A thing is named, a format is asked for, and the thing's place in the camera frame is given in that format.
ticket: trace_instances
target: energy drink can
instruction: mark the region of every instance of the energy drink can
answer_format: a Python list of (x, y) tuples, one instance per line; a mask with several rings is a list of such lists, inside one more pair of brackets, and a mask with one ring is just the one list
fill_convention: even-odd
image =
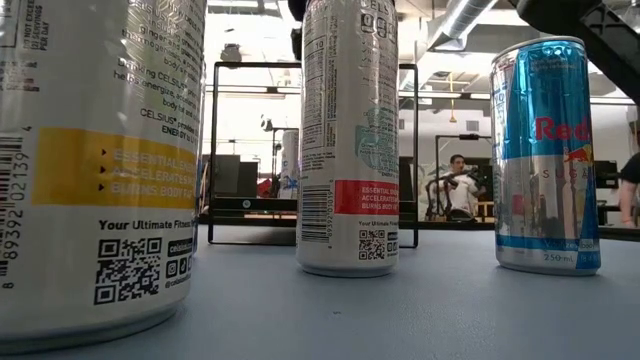
[(189, 292), (204, 0), (0, 1), (0, 354)]
[(297, 259), (388, 274), (398, 259), (398, 43), (390, 0), (312, 0), (303, 25)]
[(282, 134), (282, 163), (280, 168), (280, 199), (298, 198), (298, 181), (300, 181), (300, 167), (298, 166), (298, 146), (300, 139), (298, 130), (288, 130)]
[(593, 275), (600, 245), (587, 58), (581, 40), (509, 48), (491, 73), (496, 257), (504, 267)]

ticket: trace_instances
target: black metal frame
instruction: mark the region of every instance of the black metal frame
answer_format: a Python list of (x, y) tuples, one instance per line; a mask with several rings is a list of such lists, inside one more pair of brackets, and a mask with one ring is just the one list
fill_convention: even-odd
[[(245, 219), (245, 218), (225, 218), (224, 221), (216, 221), (215, 212), (217, 210), (224, 211), (270, 211), (270, 212), (295, 212), (297, 210), (297, 200), (288, 199), (256, 199), (256, 198), (225, 198), (215, 196), (215, 155), (216, 155), (216, 139), (218, 125), (218, 87), (220, 81), (220, 68), (272, 68), (272, 69), (300, 69), (301, 64), (298, 62), (290, 63), (273, 63), (273, 62), (216, 62), (213, 66), (213, 101), (211, 113), (211, 155), (209, 156), (209, 213), (206, 217), (208, 222), (207, 240), (209, 244), (217, 245), (240, 245), (239, 243), (214, 242), (214, 225), (242, 225), (242, 226), (272, 226), (272, 227), (295, 227), (295, 220), (292, 219)], [(418, 67), (415, 64), (400, 64), (400, 70), (413, 71), (414, 83), (418, 83)], [(418, 230), (421, 229), (419, 224), (418, 213), (418, 88), (413, 90), (413, 201), (400, 202), (401, 213), (411, 213), (412, 221), (401, 222), (402, 229), (413, 230), (413, 243), (411, 246), (402, 246), (403, 248), (415, 249), (419, 243)]]

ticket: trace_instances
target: table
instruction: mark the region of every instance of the table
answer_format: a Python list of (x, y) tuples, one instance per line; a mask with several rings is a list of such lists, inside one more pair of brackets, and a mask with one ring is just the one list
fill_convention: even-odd
[(300, 271), (294, 248), (208, 246), (204, 230), (177, 316), (16, 359), (640, 358), (640, 244), (604, 240), (600, 275), (566, 278), (498, 267), (492, 232), (421, 231), (394, 274), (332, 279)]

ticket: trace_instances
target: red bull can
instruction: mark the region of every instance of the red bull can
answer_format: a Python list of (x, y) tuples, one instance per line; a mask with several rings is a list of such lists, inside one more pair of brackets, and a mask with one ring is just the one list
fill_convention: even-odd
[(515, 45), (493, 60), (496, 258), (506, 268), (600, 268), (587, 64), (572, 37)]

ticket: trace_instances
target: red bull logo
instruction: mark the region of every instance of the red bull logo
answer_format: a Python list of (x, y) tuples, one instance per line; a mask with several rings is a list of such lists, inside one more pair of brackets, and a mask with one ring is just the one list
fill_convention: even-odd
[(568, 124), (556, 125), (552, 118), (543, 116), (536, 118), (536, 140), (570, 140), (589, 141), (590, 131), (587, 119), (572, 127)]
[(585, 165), (593, 164), (593, 150), (590, 144), (587, 144), (581, 148), (573, 151), (565, 149), (564, 162), (577, 161), (584, 163)]

